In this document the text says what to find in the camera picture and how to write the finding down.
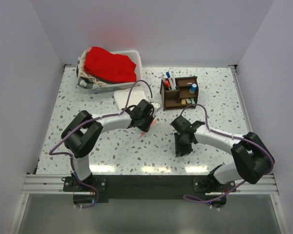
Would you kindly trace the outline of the green capped white marker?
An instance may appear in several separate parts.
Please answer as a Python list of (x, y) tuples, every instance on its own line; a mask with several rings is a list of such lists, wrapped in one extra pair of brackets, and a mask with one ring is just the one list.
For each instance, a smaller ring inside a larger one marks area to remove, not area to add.
[(174, 90), (176, 90), (177, 87), (176, 87), (176, 81), (175, 81), (175, 77), (174, 77), (174, 71), (171, 71), (171, 80), (173, 83)]

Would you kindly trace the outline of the red clear pen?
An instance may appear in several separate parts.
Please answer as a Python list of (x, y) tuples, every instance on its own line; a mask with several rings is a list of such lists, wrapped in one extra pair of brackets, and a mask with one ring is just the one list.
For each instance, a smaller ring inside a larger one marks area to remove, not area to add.
[(170, 89), (169, 81), (165, 78), (164, 74), (161, 75), (161, 80), (167, 90)]

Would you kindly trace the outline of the brown wooden desk organizer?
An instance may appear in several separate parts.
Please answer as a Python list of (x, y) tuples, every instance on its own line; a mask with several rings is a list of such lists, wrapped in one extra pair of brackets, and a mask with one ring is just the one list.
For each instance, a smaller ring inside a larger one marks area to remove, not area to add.
[(196, 92), (194, 94), (189, 93), (189, 89), (193, 83), (197, 82), (197, 76), (191, 76), (191, 77), (182, 77), (182, 78), (176, 78), (176, 90), (167, 90), (161, 81), (160, 86), (160, 95), (162, 100), (162, 106), (163, 110), (177, 110), (177, 109), (183, 109), (186, 107), (186, 105), (181, 104), (181, 99), (191, 99), (194, 98), (195, 103), (198, 101), (198, 94), (199, 94), (199, 88), (197, 88)]

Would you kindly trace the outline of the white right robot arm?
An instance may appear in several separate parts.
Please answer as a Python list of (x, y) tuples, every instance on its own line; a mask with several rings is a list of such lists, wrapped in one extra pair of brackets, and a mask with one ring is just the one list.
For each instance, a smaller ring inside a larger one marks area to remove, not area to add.
[(176, 130), (175, 154), (177, 157), (189, 155), (192, 145), (201, 143), (224, 151), (233, 157), (233, 163), (218, 165), (198, 184), (206, 192), (220, 191), (226, 183), (244, 180), (256, 184), (260, 178), (269, 174), (275, 164), (271, 153), (260, 137), (248, 132), (235, 135), (210, 128), (207, 123), (190, 123), (183, 116), (178, 116), (171, 126)]

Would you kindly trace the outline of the orange pink pen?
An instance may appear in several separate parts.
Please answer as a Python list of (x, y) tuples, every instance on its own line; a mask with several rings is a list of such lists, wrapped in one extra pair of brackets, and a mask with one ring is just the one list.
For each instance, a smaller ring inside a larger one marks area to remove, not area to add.
[[(156, 122), (157, 122), (157, 119), (153, 120), (153, 122), (152, 122), (151, 125), (150, 125), (150, 129), (151, 129), (151, 127), (152, 127)], [(142, 132), (141, 135), (140, 135), (140, 137), (143, 137), (146, 133), (147, 133), (147, 132)]]

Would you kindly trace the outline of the blue capped white marker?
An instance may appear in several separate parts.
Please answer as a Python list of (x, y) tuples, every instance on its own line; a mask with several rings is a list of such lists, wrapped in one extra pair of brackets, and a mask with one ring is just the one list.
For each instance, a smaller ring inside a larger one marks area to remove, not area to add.
[(166, 76), (167, 76), (167, 85), (169, 86), (170, 90), (173, 90), (174, 86), (173, 86), (173, 82), (172, 82), (170, 73), (166, 72)]

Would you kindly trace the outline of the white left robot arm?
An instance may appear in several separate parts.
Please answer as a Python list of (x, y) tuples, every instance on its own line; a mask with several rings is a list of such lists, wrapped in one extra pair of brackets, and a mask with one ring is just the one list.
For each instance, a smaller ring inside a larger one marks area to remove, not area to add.
[(80, 191), (91, 187), (89, 154), (93, 150), (100, 134), (112, 130), (137, 128), (148, 132), (155, 119), (157, 108), (143, 99), (137, 105), (131, 105), (119, 113), (103, 116), (91, 115), (81, 111), (62, 132), (61, 139), (72, 153), (74, 185)]

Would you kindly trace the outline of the blue cylindrical stamp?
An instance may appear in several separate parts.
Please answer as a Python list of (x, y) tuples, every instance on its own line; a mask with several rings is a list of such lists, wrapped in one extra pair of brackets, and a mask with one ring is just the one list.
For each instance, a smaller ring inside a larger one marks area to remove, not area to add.
[(193, 83), (189, 89), (189, 93), (194, 94), (196, 92), (197, 88), (198, 88), (197, 84)]

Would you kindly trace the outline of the black orange highlighter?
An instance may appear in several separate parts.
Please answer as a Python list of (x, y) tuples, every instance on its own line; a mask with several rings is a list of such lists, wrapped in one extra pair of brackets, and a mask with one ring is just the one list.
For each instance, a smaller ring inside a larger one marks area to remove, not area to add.
[(168, 89), (170, 89), (170, 85), (169, 85), (168, 81), (165, 82), (165, 86), (166, 86)]

